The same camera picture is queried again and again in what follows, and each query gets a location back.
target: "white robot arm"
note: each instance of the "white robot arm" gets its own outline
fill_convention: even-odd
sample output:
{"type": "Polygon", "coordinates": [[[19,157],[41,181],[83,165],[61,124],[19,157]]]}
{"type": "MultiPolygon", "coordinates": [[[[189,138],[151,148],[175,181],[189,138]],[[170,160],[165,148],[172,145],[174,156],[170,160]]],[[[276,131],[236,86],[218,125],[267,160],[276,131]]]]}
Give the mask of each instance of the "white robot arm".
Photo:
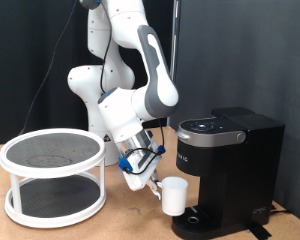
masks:
{"type": "Polygon", "coordinates": [[[148,184],[158,195],[154,191],[158,181],[156,167],[163,150],[158,150],[151,132],[145,131],[142,123],[171,116],[178,104],[178,92],[169,77],[160,41],[148,25],[142,0],[80,1],[89,9],[102,5],[109,15],[114,42],[137,49],[142,56],[147,84],[137,90],[114,88],[98,100],[98,107],[121,154],[120,165],[130,189],[136,191],[148,184]]]}
{"type": "MultiPolygon", "coordinates": [[[[89,9],[88,49],[93,55],[104,59],[110,38],[110,22],[106,12],[95,0],[81,0],[80,3],[89,9]]],[[[68,75],[70,89],[87,107],[89,132],[105,139],[107,166],[118,162],[119,152],[100,115],[98,99],[103,94],[103,90],[108,91],[114,87],[131,89],[134,84],[134,74],[122,61],[118,44],[112,38],[110,41],[107,57],[104,59],[104,69],[102,65],[80,66],[73,68],[68,75]]]]}

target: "black cable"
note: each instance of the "black cable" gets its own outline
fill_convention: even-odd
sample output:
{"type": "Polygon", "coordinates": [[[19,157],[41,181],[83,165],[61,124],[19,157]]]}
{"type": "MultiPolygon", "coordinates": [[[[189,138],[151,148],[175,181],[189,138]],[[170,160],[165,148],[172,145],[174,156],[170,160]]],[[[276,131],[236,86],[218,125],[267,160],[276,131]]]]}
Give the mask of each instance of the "black cable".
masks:
{"type": "Polygon", "coordinates": [[[272,211],[272,212],[270,212],[270,216],[278,214],[278,213],[292,213],[292,212],[290,210],[272,211]]]}
{"type": "Polygon", "coordinates": [[[125,156],[125,158],[128,158],[133,152],[138,151],[138,150],[145,150],[145,151],[157,154],[156,152],[154,152],[154,151],[152,151],[151,149],[148,149],[148,148],[135,148],[135,149],[131,150],[130,152],[128,152],[127,155],[125,156]]]}
{"type": "Polygon", "coordinates": [[[107,49],[106,49],[106,52],[104,54],[104,58],[103,58],[103,65],[102,65],[102,71],[101,71],[101,78],[100,78],[100,88],[102,90],[103,93],[105,93],[104,89],[103,89],[103,86],[102,86],[102,80],[103,80],[103,71],[104,71],[104,65],[106,64],[106,59],[107,59],[107,55],[108,55],[108,51],[109,51],[109,47],[110,47],[110,43],[111,43],[111,39],[112,39],[112,25],[111,25],[111,21],[110,21],[110,17],[108,15],[108,12],[105,8],[105,6],[103,5],[103,1],[101,1],[101,5],[104,9],[104,12],[106,13],[106,16],[109,20],[109,24],[110,24],[110,36],[109,36],[109,42],[108,42],[108,46],[107,46],[107,49]]]}
{"type": "Polygon", "coordinates": [[[162,154],[161,152],[155,153],[155,155],[151,158],[151,160],[150,160],[150,162],[147,164],[147,166],[146,166],[141,172],[139,172],[139,173],[131,172],[127,167],[124,167],[124,170],[125,170],[125,172],[128,173],[128,174],[132,174],[132,175],[140,175],[140,174],[144,173],[144,172],[147,170],[147,168],[149,167],[149,165],[152,163],[153,159],[155,159],[156,156],[159,156],[159,155],[161,155],[161,154],[162,154]]]}
{"type": "Polygon", "coordinates": [[[159,119],[158,120],[158,123],[159,123],[159,126],[160,126],[160,129],[161,129],[161,135],[162,135],[162,146],[164,146],[164,133],[163,133],[163,129],[162,129],[162,125],[161,125],[161,122],[159,119]]]}
{"type": "Polygon", "coordinates": [[[30,113],[31,113],[31,111],[32,111],[33,105],[34,105],[34,103],[35,103],[35,101],[36,101],[36,99],[37,99],[37,97],[38,97],[38,95],[39,95],[39,93],[40,93],[40,91],[41,91],[43,85],[45,84],[45,82],[46,82],[46,80],[47,80],[47,78],[48,78],[48,76],[49,76],[49,74],[50,74],[50,71],[51,71],[52,66],[53,66],[53,63],[54,63],[54,57],[55,57],[55,54],[56,54],[57,47],[58,47],[58,45],[59,45],[59,42],[60,42],[60,40],[61,40],[63,34],[65,33],[66,29],[68,28],[68,25],[69,25],[69,22],[70,22],[70,20],[71,20],[71,18],[72,18],[72,15],[73,15],[73,12],[74,12],[74,8],[75,8],[75,6],[76,6],[76,4],[77,4],[77,1],[78,1],[78,0],[75,0],[75,2],[74,2],[74,4],[73,4],[73,7],[72,7],[72,11],[71,11],[70,16],[69,16],[69,19],[68,19],[68,21],[67,21],[67,24],[66,24],[66,26],[64,27],[64,29],[63,29],[63,31],[62,31],[62,33],[61,33],[61,35],[60,35],[60,37],[59,37],[59,39],[58,39],[58,41],[57,41],[55,47],[54,47],[53,54],[52,54],[52,59],[51,59],[51,62],[50,62],[48,71],[47,71],[47,73],[46,73],[46,75],[45,75],[45,77],[44,77],[44,79],[43,79],[43,81],[42,81],[42,83],[41,83],[41,86],[39,87],[39,89],[38,89],[36,95],[34,96],[34,98],[33,98],[33,100],[32,100],[32,103],[31,103],[31,105],[30,105],[30,109],[29,109],[29,111],[28,111],[28,114],[27,114],[27,118],[26,118],[24,127],[23,127],[23,129],[21,130],[21,132],[19,133],[18,136],[22,135],[22,134],[24,133],[24,131],[26,130],[26,127],[27,127],[28,121],[29,121],[29,116],[30,116],[30,113]]]}

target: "white pole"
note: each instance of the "white pole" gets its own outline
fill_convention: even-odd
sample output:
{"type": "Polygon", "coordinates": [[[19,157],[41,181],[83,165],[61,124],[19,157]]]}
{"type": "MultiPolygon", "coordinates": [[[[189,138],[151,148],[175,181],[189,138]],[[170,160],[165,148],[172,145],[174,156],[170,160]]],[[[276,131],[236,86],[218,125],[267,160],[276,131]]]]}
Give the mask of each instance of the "white pole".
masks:
{"type": "Polygon", "coordinates": [[[19,178],[17,175],[10,173],[10,180],[12,186],[13,208],[17,213],[22,213],[19,178]]]}

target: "round white rack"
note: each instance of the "round white rack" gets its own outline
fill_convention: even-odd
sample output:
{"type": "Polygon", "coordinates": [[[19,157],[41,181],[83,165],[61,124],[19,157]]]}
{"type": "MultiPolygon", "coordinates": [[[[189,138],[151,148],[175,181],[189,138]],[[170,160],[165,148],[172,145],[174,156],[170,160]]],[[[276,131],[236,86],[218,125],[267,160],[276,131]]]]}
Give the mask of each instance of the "round white rack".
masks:
{"type": "Polygon", "coordinates": [[[105,146],[93,133],[48,129],[16,137],[0,151],[10,172],[5,210],[17,223],[56,228],[83,221],[106,201],[105,146]],[[100,179],[85,171],[100,166],[100,179]],[[26,177],[19,182],[19,177],[26,177]]]}

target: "coffee maker control panel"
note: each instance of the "coffee maker control panel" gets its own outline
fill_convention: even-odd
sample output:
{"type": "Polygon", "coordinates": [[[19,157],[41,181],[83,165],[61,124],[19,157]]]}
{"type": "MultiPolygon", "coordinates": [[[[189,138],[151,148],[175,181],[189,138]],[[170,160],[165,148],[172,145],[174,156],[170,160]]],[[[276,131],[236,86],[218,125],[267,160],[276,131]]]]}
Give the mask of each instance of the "coffee maker control panel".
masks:
{"type": "Polygon", "coordinates": [[[195,147],[219,147],[243,143],[245,128],[226,118],[205,118],[180,123],[179,140],[195,147]]]}

